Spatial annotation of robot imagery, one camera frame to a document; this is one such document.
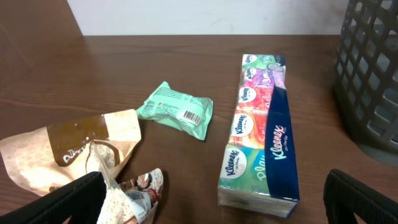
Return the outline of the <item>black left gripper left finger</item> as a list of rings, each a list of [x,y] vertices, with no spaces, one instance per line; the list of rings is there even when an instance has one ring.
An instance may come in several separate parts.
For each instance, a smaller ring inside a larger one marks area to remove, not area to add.
[[[106,197],[101,172],[90,172],[63,187],[1,216],[1,224],[96,223]]]

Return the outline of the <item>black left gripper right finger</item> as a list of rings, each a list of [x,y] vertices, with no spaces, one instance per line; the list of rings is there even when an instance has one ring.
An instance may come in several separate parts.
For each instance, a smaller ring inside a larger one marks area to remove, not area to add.
[[[329,224],[397,224],[397,202],[338,169],[327,175],[323,201]]]

